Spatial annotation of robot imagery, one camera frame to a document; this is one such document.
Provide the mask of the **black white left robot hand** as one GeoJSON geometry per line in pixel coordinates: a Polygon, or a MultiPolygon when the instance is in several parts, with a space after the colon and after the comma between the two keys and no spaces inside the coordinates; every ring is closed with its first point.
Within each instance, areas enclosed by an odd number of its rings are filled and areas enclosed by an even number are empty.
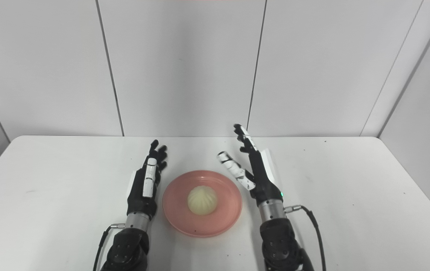
{"type": "Polygon", "coordinates": [[[132,188],[127,198],[127,215],[145,214],[149,220],[154,218],[158,209],[156,194],[161,173],[167,166],[167,156],[167,146],[159,147],[159,141],[155,139],[150,144],[143,165],[135,171],[132,178],[132,188]]]}

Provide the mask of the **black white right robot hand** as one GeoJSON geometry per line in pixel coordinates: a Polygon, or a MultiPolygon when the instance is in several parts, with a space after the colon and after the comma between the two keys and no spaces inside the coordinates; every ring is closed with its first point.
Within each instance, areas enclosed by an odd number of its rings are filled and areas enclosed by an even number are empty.
{"type": "Polygon", "coordinates": [[[270,200],[283,202],[283,194],[273,183],[273,178],[269,176],[271,169],[266,158],[266,153],[260,151],[254,143],[248,131],[240,124],[233,125],[237,140],[243,144],[240,152],[248,154],[252,172],[246,170],[227,151],[217,154],[217,159],[229,173],[250,192],[257,206],[270,200]]]}

